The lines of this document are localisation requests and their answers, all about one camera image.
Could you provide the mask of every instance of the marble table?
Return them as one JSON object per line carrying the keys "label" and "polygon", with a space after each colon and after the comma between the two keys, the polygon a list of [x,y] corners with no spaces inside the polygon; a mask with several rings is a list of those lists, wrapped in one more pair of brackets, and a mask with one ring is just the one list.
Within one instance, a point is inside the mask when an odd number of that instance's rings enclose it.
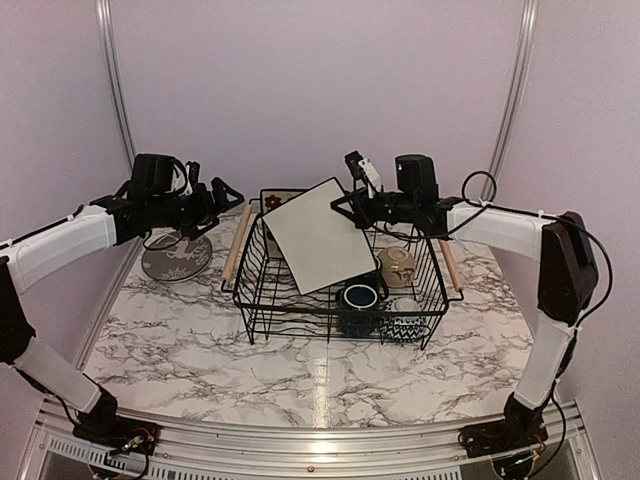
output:
{"label": "marble table", "polygon": [[424,351],[277,336],[257,336],[250,345],[231,295],[220,291],[238,218],[225,215],[210,232],[213,260],[198,277],[161,284],[144,275],[139,261],[129,273],[85,369],[122,407],[315,428],[408,425],[502,410],[532,338],[487,247],[452,242],[466,299],[451,304]]}

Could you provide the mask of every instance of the dish rack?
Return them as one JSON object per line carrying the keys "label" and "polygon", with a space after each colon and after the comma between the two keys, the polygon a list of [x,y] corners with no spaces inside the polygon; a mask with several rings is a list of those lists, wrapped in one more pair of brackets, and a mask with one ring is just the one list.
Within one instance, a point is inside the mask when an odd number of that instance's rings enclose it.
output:
{"label": "dish rack", "polygon": [[[447,313],[450,303],[464,299],[462,283],[446,242],[439,241],[440,249],[449,269],[454,289],[460,295],[458,298],[449,298],[447,295],[432,240],[421,239],[415,229],[410,230],[410,240],[404,243],[399,242],[391,234],[384,233],[385,230],[368,230],[366,235],[374,255],[388,246],[396,245],[409,250],[415,260],[413,283],[403,288],[390,288],[389,297],[383,303],[387,304],[400,297],[410,297],[420,305],[421,309],[412,312],[403,311],[401,315],[384,308],[371,312],[359,312],[358,315],[371,315],[372,319],[375,319],[377,328],[365,337],[349,336],[341,331],[338,319],[341,315],[353,314],[353,311],[340,310],[336,302],[336,294],[344,288],[344,282],[301,295],[287,262],[282,258],[269,257],[266,244],[268,230],[263,224],[261,214],[256,215],[249,230],[233,289],[225,290],[224,285],[231,279],[250,216],[251,206],[247,205],[222,278],[223,290],[232,293],[233,303],[242,313],[251,344],[259,335],[264,335],[265,339],[271,335],[318,337],[326,338],[327,342],[332,338],[374,340],[381,343],[398,341],[398,329],[405,328],[402,322],[398,322],[398,318],[413,317],[420,320],[419,334],[416,335],[415,322],[406,322],[407,335],[404,338],[411,342],[419,342],[420,349],[424,350],[442,317]],[[395,332],[393,338],[386,333],[389,332],[391,325]]]}

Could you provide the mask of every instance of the wooden handle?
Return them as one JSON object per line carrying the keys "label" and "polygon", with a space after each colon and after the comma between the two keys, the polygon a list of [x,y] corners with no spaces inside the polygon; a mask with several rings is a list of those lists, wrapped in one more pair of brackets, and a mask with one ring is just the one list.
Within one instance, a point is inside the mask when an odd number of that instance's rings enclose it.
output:
{"label": "wooden handle", "polygon": [[236,230],[236,236],[233,237],[233,243],[229,250],[229,256],[227,257],[227,263],[224,264],[224,270],[222,271],[222,279],[225,282],[231,280],[233,270],[236,267],[236,260],[240,253],[240,246],[242,245],[242,239],[244,238],[244,232],[247,231],[247,225],[249,225],[249,218],[251,217],[251,205],[247,204],[242,211],[242,217],[240,217],[240,223]]}
{"label": "wooden handle", "polygon": [[464,285],[462,284],[462,278],[460,278],[460,272],[458,272],[458,265],[456,265],[456,261],[453,259],[451,247],[447,242],[440,239],[438,239],[438,244],[440,245],[440,251],[444,257],[444,263],[447,264],[447,270],[449,270],[449,275],[451,276],[453,289],[456,292],[461,292],[464,289]]}

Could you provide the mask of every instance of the wall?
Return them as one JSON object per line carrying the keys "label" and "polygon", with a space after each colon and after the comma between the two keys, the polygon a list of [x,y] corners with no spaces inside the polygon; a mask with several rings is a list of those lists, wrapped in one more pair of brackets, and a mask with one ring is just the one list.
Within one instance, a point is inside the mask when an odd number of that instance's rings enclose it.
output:
{"label": "wall", "polygon": [[517,44],[512,0],[112,2],[136,146],[203,163],[247,196],[370,156],[436,160],[453,194],[489,165]]}
{"label": "wall", "polygon": [[[633,0],[541,2],[498,196],[506,205],[581,212],[613,259],[613,296],[585,322],[561,393],[577,398],[602,478],[616,480],[636,479],[640,468],[639,23]],[[534,320],[533,265],[500,260]]]}
{"label": "wall", "polygon": [[[6,239],[114,191],[128,170],[95,2],[0,2],[0,63],[0,239]],[[124,253],[94,254],[23,297],[38,335],[67,359],[74,359]],[[0,476],[11,479],[41,396],[5,366],[0,385]]]}

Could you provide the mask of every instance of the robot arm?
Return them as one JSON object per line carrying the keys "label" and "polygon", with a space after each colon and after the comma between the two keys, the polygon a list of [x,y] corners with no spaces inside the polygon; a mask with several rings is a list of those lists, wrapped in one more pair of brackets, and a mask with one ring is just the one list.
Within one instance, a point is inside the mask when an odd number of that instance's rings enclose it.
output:
{"label": "robot arm", "polygon": [[139,427],[155,431],[156,426],[116,416],[112,395],[36,337],[19,295],[85,255],[145,237],[154,228],[173,228],[195,239],[218,225],[218,215],[244,198],[219,178],[208,191],[198,174],[197,163],[185,167],[174,157],[138,155],[131,180],[115,195],[0,245],[0,363],[13,366],[32,385],[78,410],[80,424],[74,434],[79,437],[118,446],[122,438],[134,438]]}
{"label": "robot arm", "polygon": [[[535,343],[505,405],[505,419],[466,427],[461,444],[470,457],[477,457],[526,447],[536,437],[546,440],[542,411],[571,359],[578,318],[598,281],[582,218],[572,212],[558,218],[532,216],[470,205],[461,198],[440,199],[433,161],[423,155],[396,158],[400,192],[373,189],[368,180],[370,162],[358,152],[347,155],[346,163],[354,177],[354,191],[331,206],[356,227],[370,228],[377,221],[410,223],[425,237],[482,243],[540,265]],[[364,188],[355,188],[358,180]]]}

